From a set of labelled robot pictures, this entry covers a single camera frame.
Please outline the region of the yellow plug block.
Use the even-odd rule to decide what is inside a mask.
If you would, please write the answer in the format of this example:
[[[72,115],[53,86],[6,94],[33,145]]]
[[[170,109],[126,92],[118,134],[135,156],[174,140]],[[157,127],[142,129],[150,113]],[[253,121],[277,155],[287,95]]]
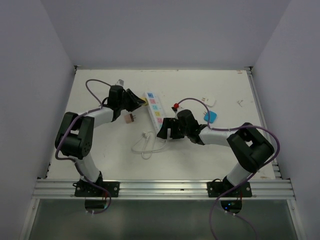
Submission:
[[[146,98],[143,98],[142,100],[143,100],[142,106],[147,106],[148,105],[148,100]]]

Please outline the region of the brown plug block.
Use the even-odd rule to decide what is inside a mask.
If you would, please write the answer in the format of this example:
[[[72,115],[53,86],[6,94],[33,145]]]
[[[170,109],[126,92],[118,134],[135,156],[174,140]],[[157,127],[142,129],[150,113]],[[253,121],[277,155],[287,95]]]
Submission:
[[[127,115],[124,116],[124,120],[125,120],[126,124],[133,123],[135,121],[135,119],[136,119],[136,116],[133,115],[132,113],[127,114]]]

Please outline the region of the white power strip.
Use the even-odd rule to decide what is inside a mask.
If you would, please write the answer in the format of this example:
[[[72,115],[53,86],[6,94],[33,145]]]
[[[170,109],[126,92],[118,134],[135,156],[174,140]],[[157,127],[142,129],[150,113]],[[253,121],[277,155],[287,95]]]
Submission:
[[[155,129],[155,134],[157,135],[161,130],[164,118],[166,117],[164,108],[161,104],[159,96],[155,92],[146,91],[144,93],[144,97],[147,102],[147,109]]]

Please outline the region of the blue plug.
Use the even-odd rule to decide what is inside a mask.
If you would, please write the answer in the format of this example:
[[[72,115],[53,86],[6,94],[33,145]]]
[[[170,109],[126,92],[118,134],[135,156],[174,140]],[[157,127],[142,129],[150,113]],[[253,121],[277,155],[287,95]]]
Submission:
[[[217,114],[213,111],[209,112],[204,112],[203,113],[203,120],[207,123],[209,122],[210,124],[214,123],[215,120],[217,119]]]

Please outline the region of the white plug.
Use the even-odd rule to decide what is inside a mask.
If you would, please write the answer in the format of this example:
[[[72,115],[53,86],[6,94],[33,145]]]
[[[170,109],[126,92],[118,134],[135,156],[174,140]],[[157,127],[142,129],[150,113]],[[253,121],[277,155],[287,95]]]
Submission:
[[[215,103],[216,103],[216,99],[214,96],[209,95],[209,96],[203,96],[200,99],[208,108],[213,108]]]

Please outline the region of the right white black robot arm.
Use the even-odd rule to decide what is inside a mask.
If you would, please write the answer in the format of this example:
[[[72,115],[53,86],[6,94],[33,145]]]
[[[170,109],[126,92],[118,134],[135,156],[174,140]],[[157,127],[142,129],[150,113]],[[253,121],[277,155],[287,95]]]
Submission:
[[[240,184],[275,153],[271,143],[252,124],[246,122],[235,130],[212,130],[208,125],[198,123],[188,109],[177,111],[175,117],[164,118],[157,137],[163,140],[187,137],[197,145],[229,147],[237,164],[222,181],[209,182],[208,191],[231,197],[241,190]]]

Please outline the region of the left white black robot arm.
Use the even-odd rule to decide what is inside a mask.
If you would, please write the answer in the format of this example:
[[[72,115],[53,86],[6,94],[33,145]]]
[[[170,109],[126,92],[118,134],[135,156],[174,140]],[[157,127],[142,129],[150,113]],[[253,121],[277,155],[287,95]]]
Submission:
[[[129,88],[110,86],[108,96],[98,100],[99,107],[82,113],[66,112],[60,124],[54,145],[55,158],[74,163],[80,180],[86,182],[86,190],[92,196],[103,193],[104,184],[99,181],[101,172],[91,156],[94,129],[114,122],[123,110],[133,112],[146,101],[136,96]]]

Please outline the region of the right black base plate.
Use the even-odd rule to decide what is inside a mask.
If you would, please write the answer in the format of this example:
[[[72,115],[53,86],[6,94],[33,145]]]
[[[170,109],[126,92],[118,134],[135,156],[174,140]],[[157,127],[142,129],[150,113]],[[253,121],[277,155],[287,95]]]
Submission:
[[[251,198],[253,196],[249,182],[235,188],[233,185],[224,183],[223,181],[208,181],[206,189],[209,198]]]

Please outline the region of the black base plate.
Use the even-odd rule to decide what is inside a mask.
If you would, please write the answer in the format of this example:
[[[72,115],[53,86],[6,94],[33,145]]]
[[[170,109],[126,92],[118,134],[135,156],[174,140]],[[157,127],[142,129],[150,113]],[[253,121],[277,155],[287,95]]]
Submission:
[[[118,181],[102,181],[96,183],[98,186],[93,186],[92,184],[79,180],[72,184],[75,187],[74,196],[75,197],[112,197],[117,198],[119,196],[120,182]]]
[[[223,181],[208,181],[206,189],[209,198],[251,198],[253,196],[249,182],[235,188],[233,185],[224,183]]]

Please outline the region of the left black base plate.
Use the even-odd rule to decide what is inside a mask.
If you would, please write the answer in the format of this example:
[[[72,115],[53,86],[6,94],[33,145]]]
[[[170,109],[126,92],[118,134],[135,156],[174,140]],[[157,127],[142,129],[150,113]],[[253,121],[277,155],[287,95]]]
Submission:
[[[120,182],[118,181],[102,181],[96,183],[98,186],[93,186],[92,184],[79,180],[72,184],[75,187],[74,196],[75,197],[112,197],[117,198],[119,196]]]

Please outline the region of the aluminium front rail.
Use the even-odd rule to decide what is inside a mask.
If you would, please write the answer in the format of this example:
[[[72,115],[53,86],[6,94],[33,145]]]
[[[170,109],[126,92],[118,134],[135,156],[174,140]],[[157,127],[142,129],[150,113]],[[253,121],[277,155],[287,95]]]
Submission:
[[[208,180],[108,180],[109,192],[116,200],[213,200]],[[35,199],[74,199],[73,179],[40,179],[33,190]],[[293,200],[295,194],[289,180],[252,180],[225,199]]]

